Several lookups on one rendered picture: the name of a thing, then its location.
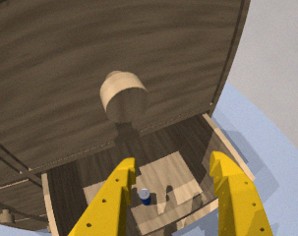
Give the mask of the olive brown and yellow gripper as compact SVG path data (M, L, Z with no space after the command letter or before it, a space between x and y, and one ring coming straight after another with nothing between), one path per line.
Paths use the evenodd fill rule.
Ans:
M273 236L255 184L226 154L213 151L209 176L218 196L218 236ZM114 169L68 236L126 236L136 159Z

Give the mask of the blue aaa battery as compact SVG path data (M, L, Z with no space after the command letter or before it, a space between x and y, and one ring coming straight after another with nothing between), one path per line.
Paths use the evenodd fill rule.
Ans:
M139 197L140 197L142 203L143 203L145 206L150 205L150 203L151 203L151 198L150 198L150 193L149 193L149 190L148 190L148 189L141 189L141 190L139 191Z

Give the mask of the brown wooden drawer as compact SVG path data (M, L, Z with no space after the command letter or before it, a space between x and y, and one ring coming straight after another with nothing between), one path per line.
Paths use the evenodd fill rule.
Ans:
M127 206L126 236L172 236L218 207L209 176L214 150L230 157L252 181L256 179L205 112L41 171L52 236L69 235L109 175L128 157L136 159L136 185ZM150 193L148 206L139 198L143 188Z
M0 180L20 174L20 170L15 168L0 156Z
M3 211L2 211L3 210ZM43 188L30 177L0 185L0 223L15 225L15 219L45 213Z
M16 224L10 225L10 226L15 226L15 227L29 229L29 230L38 230L38 229L47 228L48 233L51 233L47 213L33 216L33 217L18 219L15 221L16 221Z
M209 106L240 5L1 3L0 144L33 170Z

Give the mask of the brown wooden chest of drawers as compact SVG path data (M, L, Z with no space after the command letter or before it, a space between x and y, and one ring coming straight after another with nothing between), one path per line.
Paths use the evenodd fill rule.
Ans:
M130 135L128 137L119 139L117 141L108 143L106 145L100 146L100 147L95 147L93 149L75 154L73 156L46 164L44 166L35 168L33 170L31 170L30 168L28 168L25 164L23 164L21 161L19 161L15 156L13 156L8 150L6 150L1 144L0 144L0 156L2 158L4 158L7 162L9 162L11 165L13 165L15 168L17 168L18 170L20 170L20 174L0 180L0 185L17 180L17 179L21 179L24 177L30 177L33 181L37 182L38 184L40 184L42 186L42 180L41 180L41 171L74 161L76 159L94 154L96 152L105 150L107 148L112 148L115 147L117 145L126 143L130 140L133 140L135 138L141 137L143 135L149 134L151 132L154 132L156 130L162 129L164 127L167 127L169 125L175 124L177 122L180 122L182 120L185 120L187 118L190 118L192 116L195 116L197 114L200 114L202 112L205 112L210 118L212 116L212 113L218 103L218 100L220 98L220 95L222 93L222 90L224 88L224 85L226 83L227 77L229 75L231 66L233 64L237 49L238 49L238 45L242 36L242 32L245 26L245 22L247 19L247 15L248 15L248 11L249 11L249 7L250 7L250 2L251 0L241 0L241 5L240 5L240 10L239 10L239 14L238 14L238 18L237 18L237 22L236 22L236 26L235 26L235 30L233 33L233 37L231 40L231 44L228 50L228 54L224 63L224 67L220 76L220 79L218 81L215 93L213 95L212 101L210 103L209 106L206 106L204 108L201 108L199 110L193 111L191 113L188 113L186 115L180 116L178 118L172 119L170 121L164 122L162 124L156 125L154 127L148 128L146 130L140 131L139 133Z

